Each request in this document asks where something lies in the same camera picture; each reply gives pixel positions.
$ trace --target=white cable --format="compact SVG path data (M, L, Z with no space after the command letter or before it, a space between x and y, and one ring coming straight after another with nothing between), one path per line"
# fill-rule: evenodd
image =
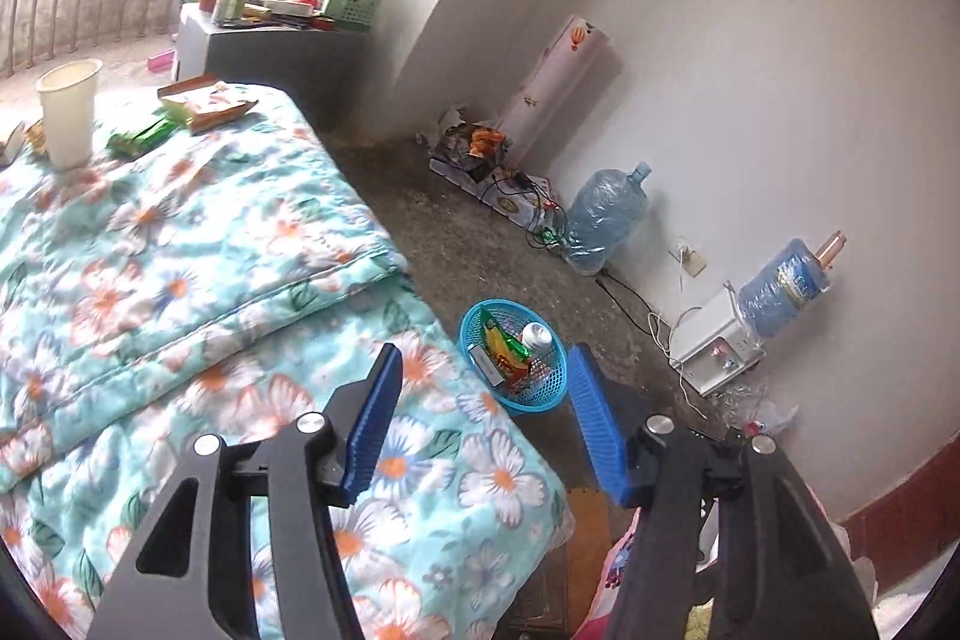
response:
M680 293L683 293L683 259L686 258L686 254L690 252L690 248L685 244L680 246L680 258L677 259L677 263L680 266Z
M677 319L677 322L674 323L673 326L670 326L670 324L667 323L659 313L654 313L654 311L649 311L649 313L647 313L647 327L650 329L650 335L654 338L656 347L659 347L659 349L661 349L661 353L667 357L667 360L670 360L670 343L673 341L674 330L676 330L678 325L680 325L680 321L682 321L685 318L685 316L692 313L694 310L702 310L702 309L703 309L702 307L686 308L686 310L680 313ZM664 324L664 326L666 326L670 330L669 336L667 337L667 340L666 340L665 347L664 347L664 343L662 343L661 339L659 338L659 330L661 330L661 323ZM697 405L694 405L690 401L690 397L686 393L685 387L683 387L683 380L685 379L683 378L683 362L680 362L680 365L677 367L677 374L680 376L680 378L678 379L678 383L680 383L680 391L683 392L683 400L685 400L685 402L691 408L693 408L693 410L696 410L696 413L699 415L700 418L703 418L704 421L706 421L707 416L704 415L702 410L700 410L700 408L698 408Z

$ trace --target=blue water bottle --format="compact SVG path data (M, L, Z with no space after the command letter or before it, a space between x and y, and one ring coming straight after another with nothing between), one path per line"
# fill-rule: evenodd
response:
M640 183L650 174L645 163L627 175L618 169L594 173L566 214L565 258L583 275L596 274L613 248L630 236L650 209Z
M846 244L836 232L816 253L801 239L790 244L741 287L736 304L747 325L762 338L776 336L817 296L829 288L826 269Z

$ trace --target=small table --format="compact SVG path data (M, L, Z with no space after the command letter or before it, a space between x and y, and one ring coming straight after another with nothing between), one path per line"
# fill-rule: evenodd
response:
M227 82L287 92L317 130L336 124L359 73L366 33L283 25L219 28L198 4L184 4L174 78L209 73Z

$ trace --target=empty water bottle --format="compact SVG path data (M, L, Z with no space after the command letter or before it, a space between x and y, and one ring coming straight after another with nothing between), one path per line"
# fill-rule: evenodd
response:
M603 169L587 180L566 215L565 257L576 271L596 274L613 248L630 236L649 210L640 183L649 175L645 163L627 175Z

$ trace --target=light blue blanket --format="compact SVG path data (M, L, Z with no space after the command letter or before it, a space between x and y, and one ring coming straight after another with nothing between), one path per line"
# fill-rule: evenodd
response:
M288 97L136 162L0 172L0 534L83 638L197 432L270 437L366 376L404 388L371 489L334 527L367 637L484 638L570 533L559 480L416 297L405 261ZM106 95L95 149L157 106ZM278 637L265 506L261 634Z

